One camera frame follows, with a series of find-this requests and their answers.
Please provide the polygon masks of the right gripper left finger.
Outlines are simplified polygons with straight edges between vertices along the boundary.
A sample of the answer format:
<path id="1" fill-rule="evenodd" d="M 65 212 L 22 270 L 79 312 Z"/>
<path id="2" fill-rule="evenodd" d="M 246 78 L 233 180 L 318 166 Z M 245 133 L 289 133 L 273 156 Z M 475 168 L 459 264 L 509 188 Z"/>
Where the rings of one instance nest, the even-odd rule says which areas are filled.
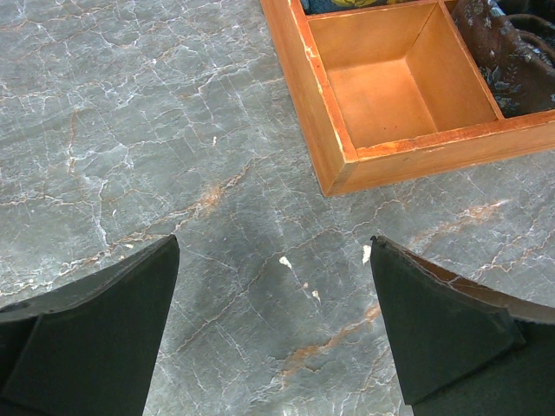
<path id="1" fill-rule="evenodd" d="M 3 415 L 141 415 L 180 263 L 176 236 L 1 309 Z"/>

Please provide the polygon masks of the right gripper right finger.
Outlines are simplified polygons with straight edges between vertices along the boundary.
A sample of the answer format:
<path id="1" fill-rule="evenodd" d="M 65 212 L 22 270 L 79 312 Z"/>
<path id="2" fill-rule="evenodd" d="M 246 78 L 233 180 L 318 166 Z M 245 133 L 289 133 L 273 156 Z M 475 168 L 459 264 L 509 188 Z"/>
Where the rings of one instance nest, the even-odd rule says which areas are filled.
<path id="1" fill-rule="evenodd" d="M 404 402 L 416 415 L 551 415 L 554 310 L 374 237 L 370 263 Z"/>

